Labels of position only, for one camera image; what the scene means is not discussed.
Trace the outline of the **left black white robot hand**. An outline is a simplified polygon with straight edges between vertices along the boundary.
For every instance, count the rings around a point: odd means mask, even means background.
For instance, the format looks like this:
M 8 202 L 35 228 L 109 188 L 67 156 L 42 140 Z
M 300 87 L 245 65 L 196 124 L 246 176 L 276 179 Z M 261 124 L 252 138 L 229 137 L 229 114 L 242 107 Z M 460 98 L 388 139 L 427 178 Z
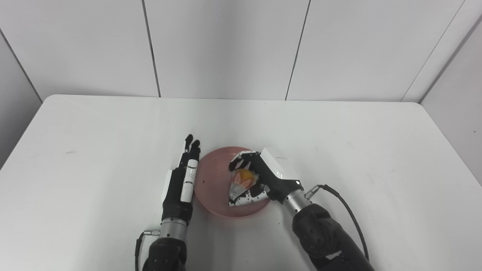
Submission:
M 200 140 L 192 134 L 185 139 L 179 165 L 172 170 L 167 194 L 162 203 L 162 220 L 181 220 L 189 225 L 193 213 L 193 194 L 200 160 Z

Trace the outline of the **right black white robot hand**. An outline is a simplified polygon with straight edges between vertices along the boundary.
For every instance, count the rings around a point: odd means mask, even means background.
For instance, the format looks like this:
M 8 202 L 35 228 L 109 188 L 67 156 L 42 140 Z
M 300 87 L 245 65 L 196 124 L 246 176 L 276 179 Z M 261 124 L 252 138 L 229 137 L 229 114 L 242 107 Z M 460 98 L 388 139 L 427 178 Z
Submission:
M 255 204 L 265 199 L 283 204 L 293 192 L 303 191 L 291 161 L 275 148 L 241 151 L 228 166 L 232 180 L 229 207 Z

